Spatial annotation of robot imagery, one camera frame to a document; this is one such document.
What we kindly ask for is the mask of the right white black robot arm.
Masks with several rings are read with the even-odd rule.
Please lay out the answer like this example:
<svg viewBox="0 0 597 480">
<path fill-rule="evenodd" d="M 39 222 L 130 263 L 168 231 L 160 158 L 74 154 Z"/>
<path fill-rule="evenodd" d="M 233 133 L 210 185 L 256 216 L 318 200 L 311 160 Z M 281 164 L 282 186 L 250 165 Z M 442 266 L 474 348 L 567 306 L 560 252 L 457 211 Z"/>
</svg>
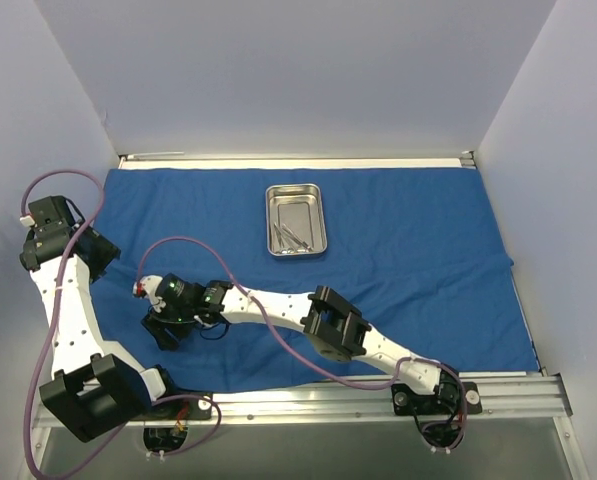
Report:
<svg viewBox="0 0 597 480">
<path fill-rule="evenodd" d="M 140 278 L 133 295 L 148 299 L 150 312 L 165 324 L 264 325 L 294 358 L 323 373 L 280 336 L 282 329 L 301 333 L 332 362 L 357 361 L 390 374 L 392 384 L 405 384 L 433 412 L 445 412 L 453 405 L 460 419 L 468 412 L 464 385 L 454 371 L 390 340 L 329 287 L 283 294 L 247 289 L 235 280 L 202 286 L 168 274 Z"/>
</svg>

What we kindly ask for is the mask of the blue surgical cloth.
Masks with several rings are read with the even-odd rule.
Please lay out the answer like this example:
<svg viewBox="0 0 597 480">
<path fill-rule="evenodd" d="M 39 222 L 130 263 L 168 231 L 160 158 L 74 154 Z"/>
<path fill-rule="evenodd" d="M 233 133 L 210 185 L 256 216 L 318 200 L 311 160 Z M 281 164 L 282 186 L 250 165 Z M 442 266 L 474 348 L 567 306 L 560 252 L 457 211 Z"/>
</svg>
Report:
<svg viewBox="0 0 597 480">
<path fill-rule="evenodd" d="M 272 257 L 265 192 L 317 185 L 326 252 Z M 160 350 L 142 326 L 138 275 L 198 283 L 236 277 L 283 293 L 334 289 L 389 339 L 462 372 L 534 371 L 508 256 L 480 174 L 465 168 L 344 170 L 114 170 L 96 229 L 121 250 L 91 289 L 102 335 L 190 390 L 243 392 L 301 385 L 322 373 L 263 325 L 192 335 Z M 324 371 L 364 375 L 360 362 L 318 355 L 298 332 L 280 336 Z"/>
</svg>

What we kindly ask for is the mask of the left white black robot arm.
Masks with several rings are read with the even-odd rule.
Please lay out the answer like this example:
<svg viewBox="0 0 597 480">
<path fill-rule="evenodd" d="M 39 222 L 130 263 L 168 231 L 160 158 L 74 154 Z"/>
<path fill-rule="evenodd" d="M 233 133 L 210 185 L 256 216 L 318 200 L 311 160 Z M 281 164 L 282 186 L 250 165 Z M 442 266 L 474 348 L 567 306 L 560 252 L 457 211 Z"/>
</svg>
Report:
<svg viewBox="0 0 597 480">
<path fill-rule="evenodd" d="M 119 248 L 64 196 L 30 203 L 21 222 L 29 233 L 20 260 L 54 331 L 52 378 L 39 388 L 44 407 L 82 442 L 147 412 L 172 417 L 180 395 L 166 370 L 142 366 L 99 329 L 90 286 L 119 258 Z"/>
</svg>

